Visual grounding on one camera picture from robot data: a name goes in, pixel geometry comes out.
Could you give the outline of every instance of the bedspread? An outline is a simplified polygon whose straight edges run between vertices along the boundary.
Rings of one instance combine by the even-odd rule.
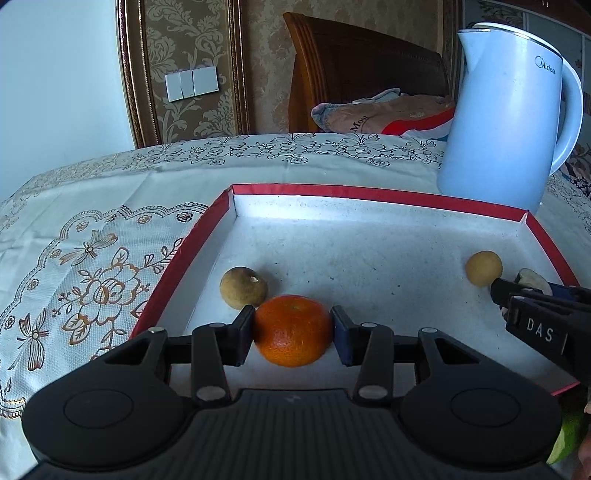
[[[0,478],[34,464],[20,427],[27,400],[128,338],[183,238],[223,189],[316,183],[437,193],[444,145],[253,135],[159,145],[31,179],[0,205]],[[590,200],[558,173],[536,217],[591,286]]]

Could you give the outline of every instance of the wall switch panel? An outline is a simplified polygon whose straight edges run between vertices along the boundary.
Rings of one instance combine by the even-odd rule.
[[[166,94],[169,102],[181,100],[183,98],[183,90],[181,88],[180,72],[169,73],[164,77],[166,82]]]
[[[217,92],[217,70],[215,67],[202,67],[193,70],[193,89],[195,96]]]
[[[169,102],[217,92],[220,89],[215,67],[169,73],[164,80]]]
[[[192,70],[185,70],[184,72],[179,72],[181,76],[181,90],[183,91],[183,98],[191,98],[195,96],[195,92],[193,90],[193,71]]]

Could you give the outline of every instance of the kettle handle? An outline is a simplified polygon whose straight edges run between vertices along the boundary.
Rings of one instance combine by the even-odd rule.
[[[570,63],[563,59],[562,66],[562,88],[566,93],[566,109],[562,131],[554,147],[554,157],[550,167],[550,175],[558,170],[569,158],[577,142],[583,121],[583,89],[579,75],[570,66]]]

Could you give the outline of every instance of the tangerine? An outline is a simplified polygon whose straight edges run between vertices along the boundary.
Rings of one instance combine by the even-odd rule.
[[[271,363],[302,367],[324,354],[332,330],[330,315],[320,303],[299,295],[281,295],[258,307],[252,336]]]

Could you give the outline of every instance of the bed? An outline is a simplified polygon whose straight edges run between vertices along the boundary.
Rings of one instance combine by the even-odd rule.
[[[320,103],[350,103],[398,87],[446,96],[439,53],[399,38],[340,22],[283,14],[295,47],[290,132],[319,132],[310,111]]]

